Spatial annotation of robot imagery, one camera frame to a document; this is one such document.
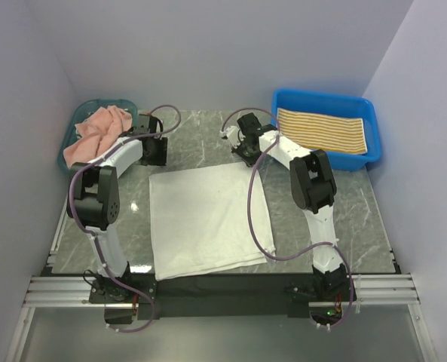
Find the white terry towel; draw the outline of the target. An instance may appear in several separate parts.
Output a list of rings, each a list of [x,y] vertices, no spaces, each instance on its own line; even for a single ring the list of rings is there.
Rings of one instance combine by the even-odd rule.
[[[149,177],[151,243],[157,281],[259,265],[246,201],[252,170],[243,162],[153,174]],[[251,214],[258,242],[276,247],[258,174]]]

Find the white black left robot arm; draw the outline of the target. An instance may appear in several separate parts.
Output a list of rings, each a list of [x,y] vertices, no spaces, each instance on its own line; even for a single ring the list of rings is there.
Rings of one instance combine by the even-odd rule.
[[[70,168],[76,180],[70,182],[67,214],[90,240],[97,259],[97,274],[110,279],[106,292],[117,303],[127,302],[133,283],[123,278],[129,262],[118,239],[115,221],[120,213],[119,177],[133,164],[164,166],[168,139],[161,136],[163,122],[144,114],[143,124],[132,126],[111,147],[90,161],[78,161]]]

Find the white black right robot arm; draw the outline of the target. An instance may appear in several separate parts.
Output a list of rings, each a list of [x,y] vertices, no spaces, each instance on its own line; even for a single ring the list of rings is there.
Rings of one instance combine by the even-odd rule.
[[[278,126],[262,125],[254,113],[242,115],[236,126],[222,125],[220,137],[231,144],[246,166],[252,168],[246,201],[250,234],[257,248],[275,261],[288,261],[313,251],[314,292],[330,301],[340,292],[348,277],[348,267],[338,249],[333,221],[337,186],[325,151],[310,150],[285,137]],[[294,256],[274,256],[258,242],[253,228],[251,206],[253,185],[260,162],[269,156],[289,171],[291,195],[307,220],[311,246]]]

